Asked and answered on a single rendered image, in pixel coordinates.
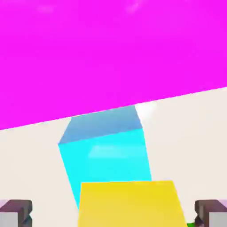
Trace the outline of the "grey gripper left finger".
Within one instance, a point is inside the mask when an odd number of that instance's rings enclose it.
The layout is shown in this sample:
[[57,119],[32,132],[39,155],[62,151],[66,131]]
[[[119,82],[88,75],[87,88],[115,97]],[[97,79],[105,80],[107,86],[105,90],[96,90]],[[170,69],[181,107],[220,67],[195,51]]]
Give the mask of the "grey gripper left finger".
[[32,227],[31,200],[0,200],[0,227]]

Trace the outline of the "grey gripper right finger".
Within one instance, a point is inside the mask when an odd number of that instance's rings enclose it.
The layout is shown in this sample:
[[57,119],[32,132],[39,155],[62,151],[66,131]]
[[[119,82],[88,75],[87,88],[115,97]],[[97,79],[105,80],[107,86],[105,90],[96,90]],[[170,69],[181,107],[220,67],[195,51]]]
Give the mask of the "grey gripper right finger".
[[227,200],[196,200],[195,227],[227,227]]

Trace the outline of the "small yellow cube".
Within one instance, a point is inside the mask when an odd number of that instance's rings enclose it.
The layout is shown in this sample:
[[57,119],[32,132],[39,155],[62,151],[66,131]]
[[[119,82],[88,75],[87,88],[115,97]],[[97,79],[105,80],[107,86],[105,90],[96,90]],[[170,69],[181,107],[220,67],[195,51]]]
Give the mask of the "small yellow cube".
[[187,227],[174,183],[82,183],[78,227]]

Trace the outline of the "small cyan cube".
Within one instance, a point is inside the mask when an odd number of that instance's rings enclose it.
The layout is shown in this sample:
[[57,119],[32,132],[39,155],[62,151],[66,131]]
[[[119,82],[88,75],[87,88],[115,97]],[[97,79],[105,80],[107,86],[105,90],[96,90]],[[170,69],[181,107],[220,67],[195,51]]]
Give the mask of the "small cyan cube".
[[72,117],[59,150],[77,206],[83,182],[152,178],[135,106]]

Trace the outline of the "large magenta box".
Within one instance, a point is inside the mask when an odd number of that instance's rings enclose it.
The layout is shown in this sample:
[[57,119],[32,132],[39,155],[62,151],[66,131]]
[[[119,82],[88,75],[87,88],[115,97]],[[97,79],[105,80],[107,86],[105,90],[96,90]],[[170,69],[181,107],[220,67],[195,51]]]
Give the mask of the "large magenta box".
[[227,0],[0,0],[0,130],[227,87]]

